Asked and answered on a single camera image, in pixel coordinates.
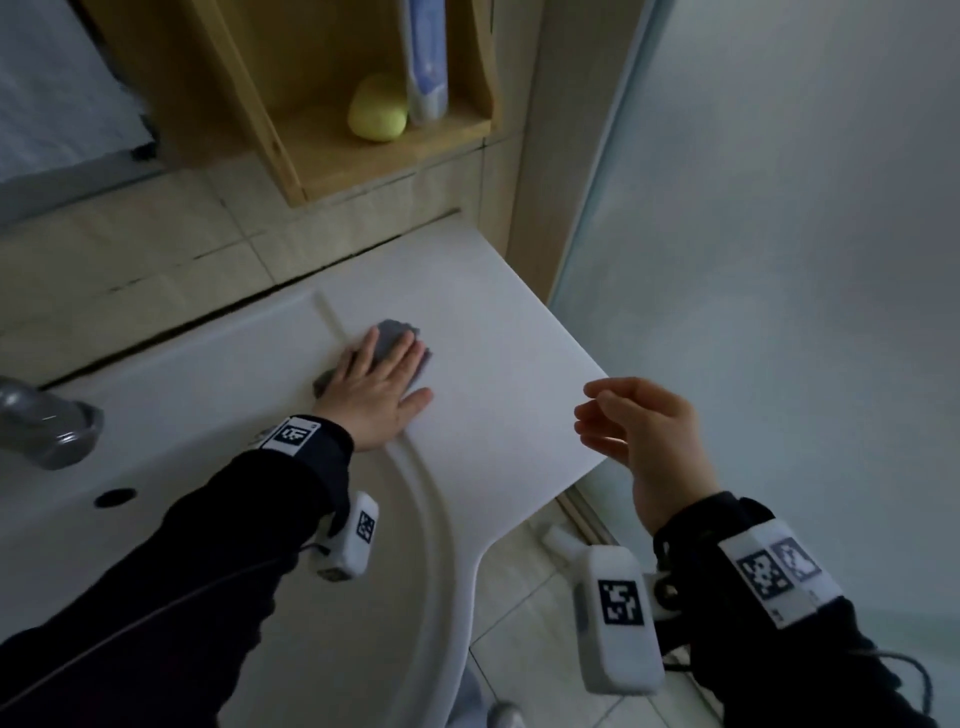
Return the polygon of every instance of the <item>tile wall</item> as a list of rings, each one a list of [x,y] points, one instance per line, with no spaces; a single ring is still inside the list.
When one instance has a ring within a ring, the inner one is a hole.
[[[297,209],[253,155],[0,230],[0,374],[43,384],[461,209],[505,254],[541,0],[495,0],[504,124]]]

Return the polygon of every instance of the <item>chrome faucet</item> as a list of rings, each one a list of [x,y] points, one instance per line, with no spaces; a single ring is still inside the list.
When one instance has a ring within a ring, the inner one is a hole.
[[[0,376],[0,449],[55,471],[87,457],[103,428],[103,410]]]

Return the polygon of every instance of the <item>sleeve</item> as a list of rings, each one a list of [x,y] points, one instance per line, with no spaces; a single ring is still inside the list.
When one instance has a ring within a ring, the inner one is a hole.
[[[839,590],[811,614],[777,624],[764,597],[793,588],[785,570],[768,549],[732,559],[721,547],[773,518],[755,501],[722,493],[683,510],[654,540],[673,574],[693,676],[723,703],[724,724],[936,725],[897,692],[900,680],[879,659],[852,654],[875,645]]]
[[[339,425],[288,418],[257,449],[178,500],[153,536],[73,603],[0,645],[0,705],[153,610],[280,558],[98,648],[3,710],[0,722],[215,725],[297,550],[322,516],[346,519],[352,453]]]

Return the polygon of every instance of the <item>wooden shelf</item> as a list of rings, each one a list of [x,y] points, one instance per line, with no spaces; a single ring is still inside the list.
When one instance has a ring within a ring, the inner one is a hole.
[[[234,114],[291,206],[390,175],[491,133],[492,38],[483,0],[447,0],[450,110],[396,141],[347,127],[370,73],[402,73],[396,0],[184,0]]]

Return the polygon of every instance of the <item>sink basin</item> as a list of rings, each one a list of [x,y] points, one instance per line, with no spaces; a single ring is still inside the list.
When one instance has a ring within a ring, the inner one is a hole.
[[[64,471],[0,453],[0,640],[68,604],[257,432],[306,411],[316,374],[387,317],[422,329],[437,397],[350,465],[351,488],[380,505],[368,571],[331,584],[301,557],[220,722],[442,726],[480,558],[597,464],[571,409],[602,376],[459,216],[61,387],[102,407],[106,428]],[[95,505],[122,489],[135,496]]]

